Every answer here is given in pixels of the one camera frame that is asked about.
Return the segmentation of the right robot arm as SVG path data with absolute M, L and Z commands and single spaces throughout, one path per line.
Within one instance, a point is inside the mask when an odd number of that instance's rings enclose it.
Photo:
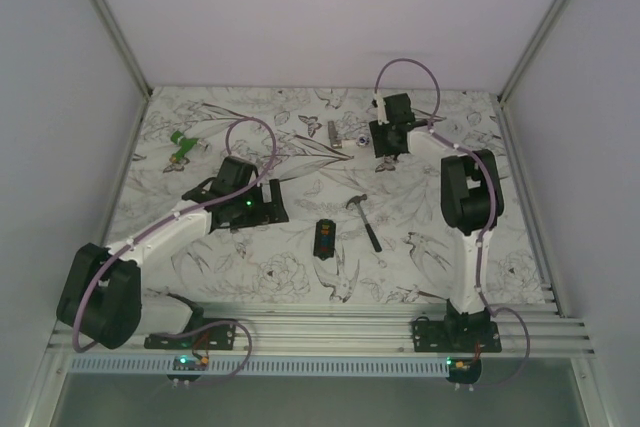
M 454 284 L 448 298 L 460 316 L 443 327 L 443 338 L 452 350 L 468 350 L 479 338 L 476 323 L 468 318 L 483 314 L 495 318 L 502 312 L 487 300 L 484 269 L 493 231 L 504 211 L 494 154 L 472 151 L 436 132 L 432 120 L 416 119 L 409 96 L 373 95 L 377 119 L 369 124 L 377 158 L 411 154 L 424 157 L 437 150 L 440 160 L 440 207 L 448 227 L 458 232 L 454 254 Z

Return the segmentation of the black fuse box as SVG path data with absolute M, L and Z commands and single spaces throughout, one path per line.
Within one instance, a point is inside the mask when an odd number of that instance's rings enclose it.
M 325 261 L 335 255 L 336 223 L 320 219 L 315 226 L 313 256 Z

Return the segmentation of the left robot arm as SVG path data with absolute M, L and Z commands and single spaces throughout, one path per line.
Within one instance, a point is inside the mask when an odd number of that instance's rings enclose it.
M 179 347 L 197 346 L 203 313 L 179 294 L 143 298 L 142 275 L 220 229 L 240 230 L 289 219 L 277 179 L 247 161 L 226 158 L 218 173 L 181 196 L 162 219 L 107 246 L 87 243 L 75 254 L 56 308 L 71 328 L 73 349 L 117 349 L 135 335 Z

